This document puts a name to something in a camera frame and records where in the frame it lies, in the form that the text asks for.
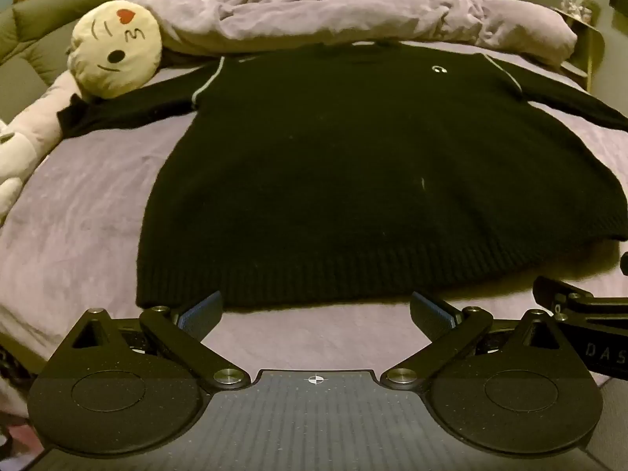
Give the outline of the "lilac crumpled duvet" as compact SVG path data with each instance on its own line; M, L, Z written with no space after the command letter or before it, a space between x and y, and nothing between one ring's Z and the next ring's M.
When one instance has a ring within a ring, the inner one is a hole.
M522 0L130 0L151 12L165 48L188 55L264 52L363 40L468 44L559 66L576 34Z

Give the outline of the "gold bedside table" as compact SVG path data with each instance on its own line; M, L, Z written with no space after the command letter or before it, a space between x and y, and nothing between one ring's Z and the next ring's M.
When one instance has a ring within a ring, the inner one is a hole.
M577 36L576 46L571 56L562 63L561 71L588 93L592 93L596 70L596 52L598 45L604 44L601 32L588 22L569 13L553 8Z

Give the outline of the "grey padded headboard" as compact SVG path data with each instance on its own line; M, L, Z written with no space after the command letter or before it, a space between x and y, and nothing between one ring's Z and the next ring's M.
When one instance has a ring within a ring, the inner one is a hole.
M66 70L73 27L110 0L26 0L1 12L1 119L12 120Z

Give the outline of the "yellow emoji face plush pillow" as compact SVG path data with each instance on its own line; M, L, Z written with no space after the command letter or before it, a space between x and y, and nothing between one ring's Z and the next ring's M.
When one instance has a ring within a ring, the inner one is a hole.
M85 93L113 99L138 89L157 73L161 29L154 16L127 0L105 2L76 23L67 67Z

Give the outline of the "black knit sweater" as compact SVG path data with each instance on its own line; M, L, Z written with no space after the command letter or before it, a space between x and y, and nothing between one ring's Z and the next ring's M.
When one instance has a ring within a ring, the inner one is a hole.
M58 121L192 116L148 198L136 302L257 309L440 294L625 240L621 183L560 113L627 126L487 54L372 44L220 57Z

